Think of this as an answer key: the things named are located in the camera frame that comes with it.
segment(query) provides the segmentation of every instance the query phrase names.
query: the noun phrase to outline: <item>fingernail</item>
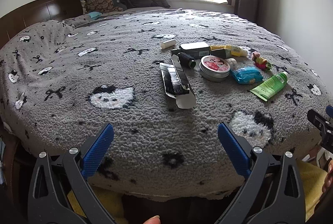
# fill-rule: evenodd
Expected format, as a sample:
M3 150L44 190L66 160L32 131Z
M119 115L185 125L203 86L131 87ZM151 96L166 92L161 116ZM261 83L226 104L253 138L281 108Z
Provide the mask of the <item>fingernail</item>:
M148 220L151 220L152 218L159 218L159 216L153 216L153 217L151 217L151 218L148 219Z

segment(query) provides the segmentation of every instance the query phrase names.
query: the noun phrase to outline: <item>human hand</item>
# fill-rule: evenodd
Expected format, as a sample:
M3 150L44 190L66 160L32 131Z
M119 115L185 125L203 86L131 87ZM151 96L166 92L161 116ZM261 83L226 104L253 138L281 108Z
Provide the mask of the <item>human hand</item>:
M324 185L322 187L323 193L331 186L333 182L333 160L328 164L328 174L326 175Z
M161 224L161 222L159 220L159 216L154 216L148 219L144 224Z

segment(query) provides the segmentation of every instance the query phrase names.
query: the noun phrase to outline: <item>stuffed animal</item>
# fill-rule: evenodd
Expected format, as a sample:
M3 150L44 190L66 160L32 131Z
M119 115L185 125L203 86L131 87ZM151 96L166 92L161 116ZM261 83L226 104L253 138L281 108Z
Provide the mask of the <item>stuffed animal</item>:
M257 51L252 52L251 58L252 61L254 61L255 66L257 66L261 70L271 70L272 65L267 61L267 59L260 57L259 52Z

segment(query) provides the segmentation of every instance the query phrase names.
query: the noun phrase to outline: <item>barcode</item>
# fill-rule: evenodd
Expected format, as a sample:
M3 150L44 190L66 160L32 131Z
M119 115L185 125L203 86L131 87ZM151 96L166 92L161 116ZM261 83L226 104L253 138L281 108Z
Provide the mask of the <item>barcode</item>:
M209 54L209 51L199 51L199 57L207 56L208 54Z
M276 75L277 79L281 82L281 83L284 83L284 79L281 78L279 75Z

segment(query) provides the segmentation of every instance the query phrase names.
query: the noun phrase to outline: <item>blue gripper pad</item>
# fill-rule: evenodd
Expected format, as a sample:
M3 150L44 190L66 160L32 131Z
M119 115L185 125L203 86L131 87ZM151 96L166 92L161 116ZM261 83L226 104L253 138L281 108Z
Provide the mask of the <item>blue gripper pad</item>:
M250 159L224 123L219 125L217 136L237 174L247 179L251 173Z
M332 106L328 105L328 106L326 107L326 114L327 114L328 116L330 116L331 118L333 118L333 107L332 107Z
M101 164L104 155L110 144L113 141L114 131L113 126L108 124L97 137L94 144L90 147L89 151L85 154L82 160L81 174L83 178L87 179L93 176Z

